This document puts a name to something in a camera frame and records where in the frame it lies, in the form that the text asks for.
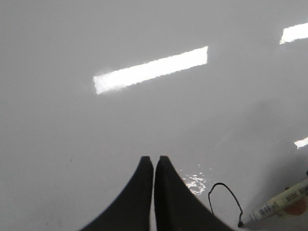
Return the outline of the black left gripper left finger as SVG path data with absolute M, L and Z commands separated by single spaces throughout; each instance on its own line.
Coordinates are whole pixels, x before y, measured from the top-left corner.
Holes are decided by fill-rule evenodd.
M 148 231 L 154 167 L 143 156 L 131 179 L 118 197 L 83 231 Z

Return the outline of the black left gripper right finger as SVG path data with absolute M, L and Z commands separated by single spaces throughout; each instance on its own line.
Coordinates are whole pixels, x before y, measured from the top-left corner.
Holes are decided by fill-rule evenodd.
M 161 156 L 154 180 L 158 231 L 231 231 L 191 193 L 167 156 Z

